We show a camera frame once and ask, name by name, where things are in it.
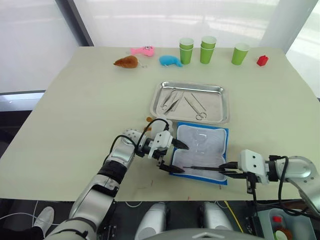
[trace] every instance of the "floor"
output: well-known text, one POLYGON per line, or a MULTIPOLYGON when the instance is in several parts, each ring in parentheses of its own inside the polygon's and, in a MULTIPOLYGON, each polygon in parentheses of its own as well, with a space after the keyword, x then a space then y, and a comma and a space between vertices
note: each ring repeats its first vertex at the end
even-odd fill
MULTIPOLYGON (((1 115, 0 112, 0 131, 6 131, 11 136, 14 136, 24 120, 27 118, 30 112, 12 113, 13 115, 1 115)), ((6 150, 8 144, 0 138, 0 157, 6 150)), ((0 217, 11 213, 29 213, 33 214, 37 201, 34 200, 17 200, 17 199, 0 199, 0 217)), ((133 239, 138 228, 138 225, 143 218, 147 210, 155 202, 143 202, 139 207, 131 208, 128 207, 125 202, 118 202, 117 208, 110 221, 110 225, 115 226, 115 236, 107 238, 102 236, 100 239, 113 239, 113 240, 128 240, 133 239)), ((233 229, 240 231, 230 211, 225 208, 223 202, 219 202, 223 207, 223 211, 230 220, 233 229)), ((167 207, 170 208, 170 220, 167 225, 167 230, 181 229, 181 228, 198 228, 198 207, 202 204, 201 201, 173 201, 166 202, 167 207)), ((230 201, 231 208, 237 216, 240 225, 244 232, 248 233, 248 220, 246 217, 250 214, 251 208, 248 207, 249 202, 245 201, 230 201)), ((55 210, 54 223, 59 224, 62 221, 68 219, 69 211, 73 205, 73 202, 51 202, 51 201, 39 201, 35 215, 37 216, 41 210, 47 206, 52 206, 55 210)), ((261 205, 259 209, 267 209, 268 205, 261 205)), ((320 239, 320 223, 312 221, 313 228, 315 230, 317 239, 320 239)), ((0 227, 13 229, 13 230, 24 230, 32 226, 32 217, 27 215, 14 215, 4 220, 0 220, 0 227)))

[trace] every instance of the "white shoe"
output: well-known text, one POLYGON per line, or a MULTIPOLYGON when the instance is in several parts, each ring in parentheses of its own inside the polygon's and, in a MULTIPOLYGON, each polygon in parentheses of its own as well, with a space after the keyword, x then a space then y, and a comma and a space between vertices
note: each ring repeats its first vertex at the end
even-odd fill
POLYGON ((43 237, 46 237, 48 229, 51 227, 51 224, 54 222, 55 211, 52 207, 47 206, 40 212, 38 218, 35 220, 32 227, 39 227, 43 232, 43 237))

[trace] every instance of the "person's leg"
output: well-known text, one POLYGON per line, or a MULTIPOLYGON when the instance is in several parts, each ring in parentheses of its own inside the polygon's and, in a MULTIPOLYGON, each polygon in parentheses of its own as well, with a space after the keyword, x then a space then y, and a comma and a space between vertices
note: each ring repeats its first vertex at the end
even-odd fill
POLYGON ((44 234, 42 229, 38 226, 34 226, 24 231, 0 228, 0 238, 2 240, 42 240, 44 239, 44 234))

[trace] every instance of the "table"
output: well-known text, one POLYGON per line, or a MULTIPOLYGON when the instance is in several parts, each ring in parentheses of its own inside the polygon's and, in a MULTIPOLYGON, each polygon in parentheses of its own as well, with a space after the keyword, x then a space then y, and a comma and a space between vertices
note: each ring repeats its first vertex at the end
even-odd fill
MULTIPOLYGON (((134 69, 114 66, 128 48, 80 47, 52 82, 0 160, 0 198, 74 201, 98 172, 113 139, 125 129, 142 130, 150 115, 156 85, 185 81, 218 85, 229 93, 227 161, 243 149, 262 154, 300 155, 320 171, 320 104, 280 49, 253 48, 242 65, 231 64, 233 50, 217 48, 201 64, 194 49, 191 64, 164 67, 157 48, 139 56, 134 69), (266 66, 256 64, 267 55, 266 66)), ((277 198, 277 182, 257 184, 257 199, 277 198)), ((284 184, 283 199, 299 198, 284 184)), ((171 176, 155 160, 136 157, 120 185, 118 201, 251 200, 246 181, 228 186, 171 176)))

